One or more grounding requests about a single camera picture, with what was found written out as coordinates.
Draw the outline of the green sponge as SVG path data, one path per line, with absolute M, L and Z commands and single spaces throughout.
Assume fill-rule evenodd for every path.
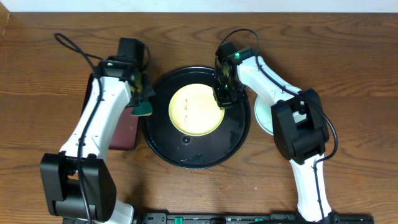
M 149 101 L 143 101 L 137 106 L 134 106 L 131 111 L 131 116 L 150 116 L 153 112 L 152 105 Z

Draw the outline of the mint green plate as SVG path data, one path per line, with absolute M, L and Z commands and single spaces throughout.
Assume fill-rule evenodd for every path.
M 273 136 L 271 105 L 264 101 L 260 96 L 256 98 L 254 104 L 254 115 L 259 126 L 266 133 Z

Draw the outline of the yellow plate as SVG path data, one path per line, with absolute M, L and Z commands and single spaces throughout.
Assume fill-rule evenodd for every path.
M 224 118 L 213 96 L 212 87 L 194 83 L 181 87 L 169 103 L 172 124 L 189 136 L 204 136 L 213 132 Z

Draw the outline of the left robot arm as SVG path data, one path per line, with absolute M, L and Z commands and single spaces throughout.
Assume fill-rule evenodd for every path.
M 137 59 L 101 60 L 80 120 L 57 154 L 44 154 L 40 174 L 49 213 L 77 223 L 132 223 L 134 208 L 117 198 L 106 166 L 109 145 L 123 110 L 149 116 L 153 93 Z

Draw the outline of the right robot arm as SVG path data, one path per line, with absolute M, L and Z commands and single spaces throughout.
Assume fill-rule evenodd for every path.
M 213 92 L 217 105 L 226 109 L 243 100 L 246 88 L 252 89 L 266 106 L 272 123 L 270 133 L 278 151 L 294 172 L 298 193 L 297 210 L 308 222 L 321 222 L 331 212 L 323 179 L 323 166 L 329 140 L 326 118 L 315 90 L 302 91 L 274 72 L 248 47 L 237 50 L 231 42 L 218 47 L 218 84 Z

